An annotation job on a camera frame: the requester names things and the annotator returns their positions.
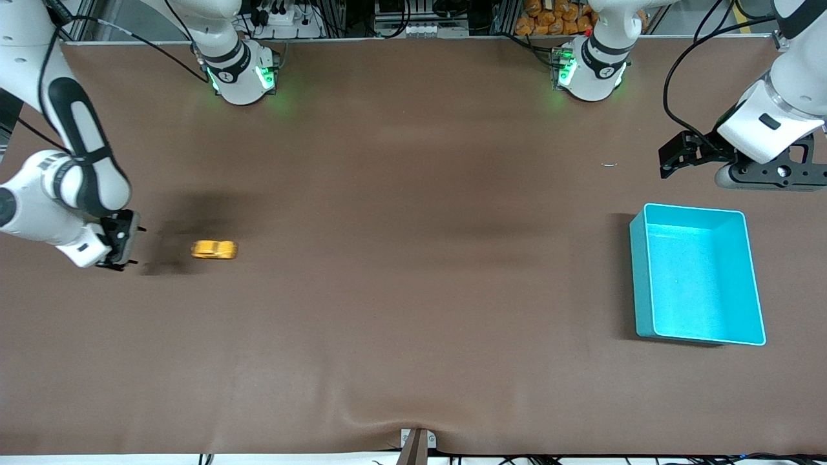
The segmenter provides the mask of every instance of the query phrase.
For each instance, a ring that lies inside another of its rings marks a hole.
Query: black bracket
[[[135,265],[137,261],[130,260],[132,240],[135,232],[146,231],[138,226],[140,216],[132,210],[120,210],[110,216],[100,219],[103,228],[103,243],[109,245],[112,251],[95,264],[99,268],[123,271],[128,265]]]
[[[827,186],[827,165],[814,163],[814,137],[807,135],[786,148],[775,160],[763,165],[739,152],[721,135],[706,134],[710,144],[690,131],[682,131],[660,148],[661,179],[676,170],[718,161],[727,163],[729,180],[747,189],[817,190]],[[804,150],[801,162],[790,158],[790,149]]]

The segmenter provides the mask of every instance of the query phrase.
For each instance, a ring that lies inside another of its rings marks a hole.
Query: green led light
[[[213,89],[218,92],[218,83],[215,82],[215,76],[213,76],[213,72],[207,68],[207,74],[209,74],[209,80],[213,83]]]
[[[273,88],[273,72],[270,71],[270,69],[256,66],[256,74],[258,74],[261,85],[263,85],[265,89]]]
[[[560,79],[557,81],[560,85],[568,85],[571,83],[571,77],[577,69],[577,60],[572,58],[568,64],[560,70]]]
[[[625,63],[623,63],[623,66],[621,66],[621,67],[620,67],[620,70],[618,71],[618,80],[616,80],[616,81],[614,82],[614,86],[615,86],[615,87],[619,86],[619,85],[620,85],[620,83],[621,83],[621,82],[623,82],[623,72],[624,72],[625,70],[626,70],[626,64],[625,64]]]

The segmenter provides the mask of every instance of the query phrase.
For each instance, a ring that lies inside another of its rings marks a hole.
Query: wire
[[[316,17],[316,18],[322,18],[322,22],[325,24],[325,26],[327,26],[331,30],[335,31],[337,33],[337,35],[347,34],[347,29],[342,29],[339,26],[334,26],[333,24],[331,24],[330,21],[328,21],[327,18],[322,14],[322,12],[317,11],[316,8],[313,9],[313,16]]]
[[[494,23],[493,23],[493,22],[489,22],[489,23],[488,23],[488,24],[486,24],[485,26],[479,26],[479,27],[469,27],[469,28],[467,28],[467,29],[466,29],[466,31],[483,31],[483,30],[485,30],[485,29],[490,29],[492,24],[494,24]]]
[[[433,14],[437,15],[438,17],[444,17],[444,18],[458,17],[458,16],[461,16],[461,15],[464,15],[464,14],[468,13],[468,10],[470,9],[470,4],[467,4],[467,5],[465,5],[464,7],[461,7],[461,8],[451,9],[449,7],[440,8],[440,6],[441,6],[440,3],[446,4],[445,6],[447,6],[447,4],[449,3],[449,0],[436,0],[435,2],[433,2],[433,7],[431,8],[431,10],[433,11]]]
[[[177,19],[177,20],[178,20],[178,23],[179,23],[179,24],[181,25],[181,27],[183,27],[183,28],[184,28],[184,30],[186,31],[186,36],[187,36],[187,39],[189,39],[189,41],[190,41],[190,42],[193,42],[193,41],[194,41],[194,40],[193,40],[193,33],[192,33],[192,32],[190,32],[190,31],[189,31],[189,28],[187,27],[187,25],[186,25],[186,24],[184,24],[184,22],[183,22],[183,21],[181,21],[181,17],[180,17],[180,16],[178,16],[178,13],[176,13],[176,12],[175,12],[175,10],[172,8],[172,5],[170,5],[170,0],[164,0],[164,3],[166,3],[166,7],[167,7],[167,8],[169,8],[170,13],[172,13],[172,16],[174,16],[174,17],[175,17],[175,19]]]
[[[46,74],[46,67],[49,65],[49,61],[51,60],[52,50],[55,48],[55,43],[57,42],[58,35],[62,30],[61,27],[56,27],[55,31],[52,32],[52,37],[49,40],[49,46],[46,48],[46,55],[43,57],[43,63],[41,63],[41,71],[37,75],[37,104],[41,106],[41,113],[43,113],[43,118],[46,122],[49,123],[49,126],[58,132],[57,128],[49,119],[49,114],[46,111],[45,103],[43,102],[43,77]]]
[[[663,12],[660,14],[660,16],[657,17],[657,22],[652,26],[651,29],[649,29],[649,33],[648,33],[649,35],[652,35],[652,34],[655,33],[655,30],[657,29],[657,27],[660,26],[661,23],[663,22],[663,18],[667,15],[667,13],[669,13],[669,8],[671,8],[672,5],[674,5],[674,3],[669,3],[668,5],[666,5],[665,8],[663,8]]]
[[[762,18],[762,17],[757,17],[755,15],[751,15],[751,14],[745,12],[743,10],[743,6],[741,5],[741,0],[734,0],[734,3],[735,3],[735,7],[738,9],[738,11],[741,12],[741,14],[744,15],[747,19],[761,19]],[[764,15],[763,17],[768,17],[771,14],[772,14],[772,11],[770,11],[769,13]]]
[[[674,64],[674,65],[672,65],[672,68],[671,68],[671,69],[669,69],[669,73],[667,74],[667,78],[666,78],[666,80],[663,82],[663,111],[664,111],[664,112],[666,112],[667,116],[668,116],[668,117],[669,117],[672,121],[674,121],[674,122],[676,122],[676,123],[680,124],[681,126],[683,126],[684,128],[688,129],[689,131],[692,131],[692,132],[693,132],[696,136],[698,136],[698,138],[699,138],[699,139],[701,139],[701,140],[702,140],[702,141],[703,141],[706,145],[713,147],[713,148],[715,149],[715,151],[719,151],[719,150],[717,149],[717,147],[713,146],[713,145],[710,143],[709,139],[707,139],[707,138],[706,138],[706,136],[704,136],[703,134],[701,134],[701,133],[700,133],[700,131],[698,131],[695,127],[693,127],[693,126],[692,126],[691,124],[689,124],[688,122],[685,122],[685,121],[683,121],[682,119],[680,119],[680,118],[679,118],[677,115],[675,115],[675,113],[673,113],[673,112],[672,112],[672,110],[669,108],[669,84],[670,84],[670,83],[671,83],[671,81],[672,81],[672,76],[675,74],[675,70],[677,70],[678,65],[680,65],[680,64],[681,64],[681,62],[682,62],[682,61],[686,58],[686,56],[687,56],[687,55],[689,55],[689,54],[690,54],[690,53],[691,53],[694,49],[696,49],[696,48],[698,48],[699,46],[703,45],[703,44],[704,44],[705,42],[707,42],[709,39],[711,39],[711,38],[713,38],[713,37],[715,37],[715,36],[720,36],[721,34],[724,34],[724,33],[726,33],[726,32],[735,31],[735,30],[737,30],[737,29],[739,29],[739,28],[741,28],[741,27],[745,27],[745,26],[754,26],[754,25],[756,25],[756,24],[761,24],[761,23],[764,23],[764,22],[769,22],[769,21],[772,21],[772,20],[774,20],[774,19],[775,19],[774,17],[764,17],[763,19],[756,19],[756,20],[752,20],[752,21],[742,22],[742,23],[736,24],[736,25],[734,25],[734,26],[728,26],[728,27],[725,27],[725,28],[723,28],[723,29],[718,29],[717,31],[714,31],[714,32],[710,33],[709,35],[704,36],[703,38],[699,39],[697,42],[694,42],[694,43],[692,43],[692,45],[688,46],[688,47],[686,48],[686,50],[684,50],[684,51],[683,51],[683,53],[681,53],[681,55],[677,57],[677,60],[675,60],[675,64]]]
[[[364,2],[361,3],[360,13],[361,13],[362,26],[365,27],[365,37],[367,37],[368,34],[370,34],[371,37],[376,37],[376,36],[378,36],[378,34],[376,34],[376,31],[373,29],[373,27],[370,27],[370,24],[368,24],[370,22],[370,11],[368,11],[367,14],[365,13],[365,5],[371,5],[372,6],[373,2],[371,2],[370,0],[365,0]]]
[[[239,22],[244,22],[244,32],[247,33],[247,38],[252,39],[253,33],[250,31],[250,24],[247,23],[247,17],[245,15],[238,15],[236,19],[232,21],[233,26],[238,26]]]
[[[732,8],[734,6],[735,6],[735,1],[734,0],[729,0],[729,6],[726,7],[726,11],[724,12],[724,17],[721,18],[720,22],[718,22],[718,26],[715,27],[715,31],[718,31],[721,27],[724,26],[724,23],[726,22],[726,18],[729,17],[729,14],[732,12]]]
[[[548,47],[531,46],[530,44],[527,44],[526,42],[521,41],[517,36],[515,36],[513,34],[509,34],[508,32],[497,32],[497,33],[494,34],[494,36],[508,37],[509,39],[511,39],[512,42],[518,44],[519,46],[521,46],[523,48],[529,49],[529,50],[546,51],[546,52],[549,52],[549,53],[551,53],[551,51],[552,51],[552,49],[548,48]]]
[[[75,19],[80,19],[80,20],[85,20],[85,21],[94,21],[94,22],[97,22],[97,24],[102,24],[102,25],[104,25],[104,26],[109,26],[109,27],[111,27],[111,28],[113,28],[113,29],[117,29],[117,30],[119,30],[120,32],[123,32],[124,34],[126,34],[127,36],[130,36],[130,37],[135,37],[137,40],[139,40],[139,41],[141,41],[141,42],[143,42],[143,43],[147,44],[148,46],[150,46],[150,47],[154,48],[155,50],[158,50],[160,53],[164,54],[164,55],[165,55],[167,58],[169,58],[170,60],[173,60],[173,61],[174,61],[175,63],[177,63],[177,64],[178,64],[181,68],[184,68],[184,69],[185,69],[185,70],[187,70],[187,72],[189,72],[191,75],[193,75],[193,76],[195,76],[196,78],[198,78],[198,80],[199,80],[199,81],[201,81],[201,82],[203,82],[203,83],[208,83],[208,82],[209,82],[209,81],[207,80],[207,78],[205,78],[205,77],[203,77],[201,74],[198,74],[198,73],[196,73],[195,71],[193,71],[193,70],[192,70],[192,68],[190,68],[189,66],[185,65],[183,61],[181,61],[181,60],[179,60],[179,59],[175,58],[174,56],[170,55],[170,53],[169,53],[168,51],[166,51],[166,50],[164,50],[164,49],[160,48],[159,46],[157,46],[157,45],[153,44],[152,42],[148,41],[147,39],[144,39],[143,37],[138,36],[138,35],[137,35],[136,33],[134,33],[134,32],[127,31],[126,29],[124,29],[124,28],[122,28],[122,27],[120,27],[120,26],[118,26],[118,25],[116,25],[116,24],[112,24],[111,22],[104,21],[103,19],[97,19],[96,17],[78,16],[78,17],[75,17]]]
[[[392,448],[388,450],[393,450],[398,452],[398,448]],[[439,457],[449,457],[452,463],[456,462],[456,465],[462,465],[462,458],[463,457],[489,457],[489,456],[477,456],[477,455],[457,455],[457,454],[445,454],[439,453]],[[560,459],[566,457],[565,455],[558,455],[553,457],[551,455],[537,455],[537,454],[528,454],[528,455],[509,455],[507,457],[503,456],[503,460],[499,462],[497,465],[506,465],[506,464],[515,464],[517,459],[525,459],[528,461],[530,465],[562,465]],[[628,456],[608,456],[611,458],[622,458],[627,465],[632,465],[632,461],[629,460]],[[730,464],[737,464],[743,460],[749,459],[758,459],[758,460],[765,460],[765,461],[790,461],[795,463],[796,465],[819,465],[815,461],[825,462],[827,461],[827,456],[825,455],[810,455],[810,454],[793,454],[793,455],[775,455],[771,453],[750,453],[750,454],[741,454],[741,455],[719,455],[719,456],[703,456],[703,457],[692,457],[692,456],[676,456],[676,458],[684,459],[689,463],[661,463],[660,457],[655,456],[635,456],[639,459],[652,459],[655,461],[657,465],[691,465],[691,464],[698,464],[698,465],[730,465]]]
[[[411,0],[405,0],[405,6],[408,7],[408,19],[406,19],[404,22],[401,22],[399,24],[399,29],[397,29],[396,32],[394,32],[390,36],[387,36],[385,39],[393,39],[394,37],[398,36],[399,34],[402,34],[403,32],[405,32],[406,29],[408,29],[408,25],[410,25],[410,23],[411,23],[411,13],[412,13]],[[402,15],[400,17],[404,17],[404,16],[405,16],[405,11],[403,10]]]
[[[284,42],[284,51],[281,52],[281,57],[279,58],[279,71],[284,68],[284,64],[287,63],[287,50],[290,50],[290,41]]]
[[[540,63],[543,63],[544,65],[548,66],[549,68],[554,68],[554,64],[551,61],[546,60],[545,58],[543,58],[543,56],[540,55],[540,52],[538,52],[538,50],[536,48],[534,48],[534,45],[532,45],[531,39],[528,38],[528,36],[525,36],[525,40],[528,42],[528,46],[531,48],[531,52],[534,53],[534,57],[537,58],[537,60],[539,60]]]
[[[707,22],[707,21],[709,21],[710,17],[712,16],[712,13],[714,13],[714,12],[715,12],[715,10],[717,10],[717,9],[718,9],[718,6],[719,6],[719,5],[721,4],[721,2],[723,2],[723,1],[724,1],[724,0],[716,0],[716,2],[712,5],[712,7],[710,8],[710,10],[709,10],[708,12],[706,12],[706,14],[704,15],[704,19],[700,20],[700,23],[698,24],[698,28],[697,28],[697,29],[695,29],[695,35],[694,35],[694,36],[692,36],[692,41],[693,41],[693,42],[697,42],[697,41],[698,41],[698,36],[700,36],[700,30],[704,28],[704,26],[706,25],[706,22]]]
[[[56,148],[56,149],[58,149],[59,151],[63,151],[63,152],[69,153],[69,149],[67,149],[66,147],[64,147],[64,146],[60,145],[59,143],[55,142],[55,140],[54,140],[54,139],[52,139],[52,138],[48,137],[48,136],[47,136],[46,134],[44,134],[43,132],[38,131],[38,130],[37,130],[36,128],[34,128],[31,124],[29,124],[28,122],[26,122],[23,118],[21,118],[21,117],[19,117],[19,116],[15,116],[15,115],[14,115],[14,114],[12,114],[11,112],[8,112],[5,108],[0,108],[0,109],[2,109],[2,110],[3,110],[3,112],[4,112],[4,113],[6,113],[9,117],[13,117],[13,118],[15,118],[15,119],[17,120],[17,122],[19,122],[20,124],[22,124],[22,125],[23,125],[23,127],[25,127],[26,129],[28,129],[29,131],[31,131],[32,133],[34,133],[34,134],[35,134],[36,136],[38,136],[40,139],[43,139],[44,141],[49,142],[52,146],[55,146],[55,148]]]

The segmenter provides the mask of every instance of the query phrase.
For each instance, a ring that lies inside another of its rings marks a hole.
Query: black cable
[[[52,33],[52,37],[49,40],[49,46],[46,48],[46,55],[43,57],[43,63],[41,63],[40,73],[37,75],[37,104],[41,106],[43,118],[45,118],[46,122],[49,123],[49,126],[55,130],[55,132],[58,132],[58,130],[49,120],[49,115],[46,113],[46,106],[43,102],[43,77],[46,74],[46,66],[49,64],[49,60],[51,60],[52,50],[55,48],[55,43],[57,42],[57,37],[60,34],[60,31],[61,28],[56,27],[55,31]]]
[[[743,9],[743,6],[741,5],[741,0],[733,0],[733,1],[735,3],[735,7],[738,9],[738,11],[741,12],[741,14],[744,15],[744,17],[746,17],[747,19],[761,19],[762,18],[762,17],[751,15],[751,14],[745,12],[744,9]],[[771,14],[772,14],[772,11],[770,11],[769,13],[764,15],[763,17],[770,16]]]
[[[520,457],[526,457],[532,464],[536,463],[537,465],[562,465],[559,459],[565,456],[559,456],[557,458],[554,458],[550,455],[532,454]]]
[[[732,8],[734,6],[735,6],[735,1],[734,0],[729,0],[729,6],[726,7],[726,11],[724,12],[724,17],[722,17],[721,20],[718,22],[718,26],[715,27],[713,32],[718,31],[721,27],[724,26],[724,23],[726,22],[726,18],[729,17],[729,14],[732,12]]]
[[[479,27],[469,27],[469,28],[467,28],[467,29],[466,29],[466,31],[483,31],[483,30],[485,30],[485,29],[490,29],[492,24],[494,24],[494,23],[493,23],[493,22],[489,22],[489,23],[488,23],[488,24],[486,24],[485,26],[479,26]]]
[[[692,126],[688,122],[685,122],[682,119],[680,119],[675,113],[672,112],[671,109],[669,109],[669,84],[672,81],[672,75],[675,74],[675,70],[677,70],[678,65],[681,64],[681,62],[686,58],[687,55],[689,55],[697,47],[703,45],[709,39],[711,39],[715,36],[720,36],[721,34],[724,34],[726,32],[735,31],[736,29],[739,29],[741,27],[754,26],[756,24],[769,22],[769,21],[772,21],[774,19],[775,19],[775,17],[764,17],[763,19],[756,19],[756,20],[752,20],[752,21],[742,22],[742,23],[739,23],[739,24],[736,24],[736,25],[733,25],[733,26],[728,26],[728,27],[725,27],[723,29],[719,29],[718,31],[712,32],[709,35],[704,36],[703,38],[699,39],[697,42],[694,42],[694,43],[692,43],[692,45],[688,46],[686,48],[686,50],[684,50],[683,53],[681,53],[681,55],[677,57],[677,60],[675,60],[675,64],[672,65],[672,68],[669,69],[669,73],[667,73],[667,78],[663,82],[663,111],[666,112],[667,116],[672,121],[680,124],[681,126],[688,129],[689,131],[692,131],[699,139],[701,139],[702,142],[704,142],[706,145],[708,145],[710,147],[713,147],[715,149],[715,151],[718,151],[718,149],[715,148],[715,146],[713,146],[710,143],[709,139],[707,139],[706,136],[701,134],[700,131],[698,131],[694,126]]]
[[[247,37],[250,37],[252,39],[253,38],[253,33],[252,33],[252,31],[250,31],[250,25],[247,24],[247,17],[244,16],[244,15],[241,15],[241,20],[244,21],[244,29],[247,30]]]
[[[365,5],[373,6],[373,2],[371,2],[370,0],[365,0],[364,2],[361,3],[361,20],[362,20],[362,26],[365,27],[365,37],[367,37],[368,33],[370,33],[371,37],[376,37],[376,36],[378,36],[378,34],[373,29],[373,27],[371,27],[368,24],[370,22],[370,11],[368,11],[367,14],[365,13]]]
[[[104,21],[104,20],[102,20],[102,19],[97,19],[96,17],[78,16],[78,17],[75,17],[75,19],[80,19],[80,20],[85,20],[85,21],[94,21],[94,22],[97,22],[97,24],[101,24],[101,25],[104,25],[104,26],[108,26],[108,27],[111,27],[112,29],[117,29],[117,30],[119,30],[120,32],[123,32],[124,34],[126,34],[126,35],[128,35],[128,36],[130,36],[130,37],[135,37],[137,40],[139,40],[139,41],[141,41],[141,42],[143,42],[143,43],[147,44],[148,46],[152,47],[152,48],[153,48],[153,49],[155,49],[155,50],[158,50],[160,53],[164,54],[164,55],[165,55],[167,58],[169,58],[170,60],[173,60],[173,61],[174,61],[175,63],[177,63],[177,64],[178,64],[181,68],[184,68],[184,69],[185,69],[185,70],[187,70],[187,72],[189,72],[191,75],[193,75],[193,76],[195,76],[196,78],[198,78],[198,80],[199,80],[199,81],[201,81],[201,82],[203,82],[203,83],[208,83],[208,82],[209,82],[209,80],[207,80],[207,78],[205,78],[205,77],[203,77],[201,74],[198,74],[198,73],[196,73],[195,71],[193,71],[193,70],[192,70],[189,66],[185,65],[183,61],[181,61],[181,60],[179,60],[179,59],[175,58],[174,56],[170,55],[170,53],[169,53],[168,51],[166,51],[166,50],[164,50],[164,49],[160,48],[159,46],[157,46],[157,45],[153,44],[152,42],[148,41],[147,39],[144,39],[143,37],[138,36],[138,35],[137,35],[136,33],[134,33],[134,32],[127,31],[126,29],[124,29],[124,28],[122,28],[122,27],[120,27],[120,26],[118,26],[118,25],[112,24],[111,22]]]
[[[438,17],[453,18],[468,13],[468,10],[470,9],[470,4],[465,5],[462,8],[452,10],[451,8],[447,7],[447,4],[450,1],[451,0],[436,0],[435,2],[433,2],[433,7],[431,8],[433,14],[437,15]]]
[[[328,21],[327,18],[324,16],[321,10],[322,8],[319,8],[318,11],[316,10],[316,8],[313,8],[313,17],[322,18],[322,22],[324,23],[324,25],[330,28],[332,31],[335,31],[337,35],[347,34],[347,29],[342,29],[341,27],[334,26],[333,24],[331,24],[330,21]]]
[[[394,37],[398,36],[399,34],[402,34],[403,32],[405,32],[406,29],[408,29],[408,26],[411,23],[411,13],[412,13],[411,0],[405,0],[405,6],[408,8],[408,19],[406,19],[402,23],[400,23],[399,24],[399,29],[397,29],[396,32],[394,32],[390,36],[387,36],[385,39],[393,39]],[[404,16],[405,16],[405,11],[403,10],[402,15],[400,17],[404,18]]]
[[[17,120],[17,122],[19,122],[20,124],[22,124],[22,125],[23,125],[23,127],[25,127],[26,129],[28,129],[28,130],[29,130],[29,131],[31,131],[32,133],[34,133],[34,134],[35,134],[35,136],[38,136],[40,139],[43,139],[44,141],[49,142],[51,145],[55,146],[55,148],[56,148],[57,150],[62,151],[62,152],[65,152],[65,153],[69,153],[69,149],[67,149],[66,147],[64,147],[64,146],[60,145],[59,143],[55,142],[55,140],[54,140],[54,139],[52,139],[52,138],[48,137],[48,136],[47,136],[46,134],[44,134],[43,132],[40,132],[40,131],[38,131],[37,129],[35,129],[35,128],[31,125],[31,124],[29,124],[28,122],[26,122],[23,118],[21,118],[21,117],[19,117],[19,116],[14,116],[14,115],[13,115],[13,114],[11,114],[10,112],[6,111],[5,109],[3,109],[3,112],[4,112],[4,113],[6,113],[8,116],[15,118],[15,119]]]
[[[669,8],[671,8],[672,5],[674,5],[674,3],[668,4],[667,7],[663,9],[663,13],[661,14],[661,16],[657,17],[657,22],[654,24],[654,26],[652,26],[652,29],[649,30],[649,35],[655,33],[657,27],[660,26],[663,22],[663,18],[666,17],[667,13],[669,13]]]
[[[552,52],[552,49],[551,49],[551,48],[548,48],[548,47],[537,47],[537,46],[531,46],[531,45],[527,44],[526,42],[521,41],[521,40],[520,40],[517,36],[515,36],[515,35],[513,35],[513,34],[509,34],[508,32],[497,32],[497,33],[495,33],[495,34],[493,34],[493,35],[494,35],[494,36],[508,37],[508,38],[509,38],[509,39],[511,39],[511,41],[513,41],[514,43],[518,44],[519,46],[521,46],[521,47],[523,47],[523,48],[529,49],[529,50],[545,51],[545,52],[548,52],[548,53],[551,53],[551,52]]]
[[[534,45],[531,43],[531,39],[528,38],[528,36],[525,36],[525,40],[528,42],[528,47],[531,49],[531,52],[534,53],[534,57],[537,58],[537,60],[539,60],[540,63],[543,63],[544,65],[548,66],[549,68],[554,68],[555,67],[554,64],[551,61],[546,60],[545,58],[543,58],[542,55],[540,55],[540,52],[538,52],[538,50],[536,48],[534,48]]]
[[[712,13],[714,13],[715,10],[718,9],[718,5],[720,5],[721,2],[723,2],[723,1],[724,0],[716,0],[715,3],[712,5],[712,8],[710,8],[710,10],[708,12],[706,12],[706,14],[704,15],[704,19],[700,20],[700,23],[698,24],[698,28],[695,29],[695,35],[692,36],[692,41],[693,42],[698,41],[698,36],[700,36],[700,30],[704,28],[704,26],[706,25],[706,22],[709,21],[710,17],[712,17]]]
[[[172,5],[170,5],[170,0],[164,0],[164,3],[166,3],[166,7],[167,7],[167,8],[169,8],[170,13],[172,13],[172,16],[174,16],[174,17],[175,17],[175,19],[177,19],[177,20],[178,20],[178,23],[181,25],[181,27],[183,27],[183,28],[184,28],[184,30],[185,30],[185,31],[187,31],[187,32],[186,32],[187,39],[189,39],[189,41],[190,41],[190,42],[193,42],[193,41],[194,41],[194,40],[193,40],[193,33],[192,33],[192,32],[190,32],[190,31],[189,31],[189,28],[187,27],[187,25],[186,25],[186,24],[184,24],[184,22],[183,22],[183,21],[181,21],[181,17],[180,17],[180,16],[178,16],[178,13],[176,13],[176,12],[175,12],[175,10],[172,8]]]

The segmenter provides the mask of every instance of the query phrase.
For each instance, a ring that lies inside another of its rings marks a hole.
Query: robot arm
[[[0,185],[0,231],[52,244],[77,266],[106,261],[113,244],[86,218],[116,216],[131,188],[98,115],[53,43],[42,2],[0,2],[0,36],[0,88],[43,113],[69,149],[36,153]]]
[[[678,168],[723,161],[715,182],[728,189],[818,190],[827,165],[812,161],[813,132],[827,115],[827,2],[774,0],[789,48],[756,79],[702,141],[684,131],[660,150],[661,177]],[[802,161],[790,147],[804,149]]]
[[[626,58],[640,37],[643,23],[638,10],[669,5],[677,0],[590,0],[600,14],[590,36],[578,36],[563,49],[572,57],[559,70],[554,81],[574,97],[596,102],[609,97],[626,69]]]
[[[229,103],[247,105],[275,91],[278,56],[256,41],[242,41],[232,25],[241,0],[141,1],[191,36],[198,61]]]
[[[827,115],[827,4],[776,0],[789,49],[743,94],[718,133],[758,163],[768,163],[824,126]]]

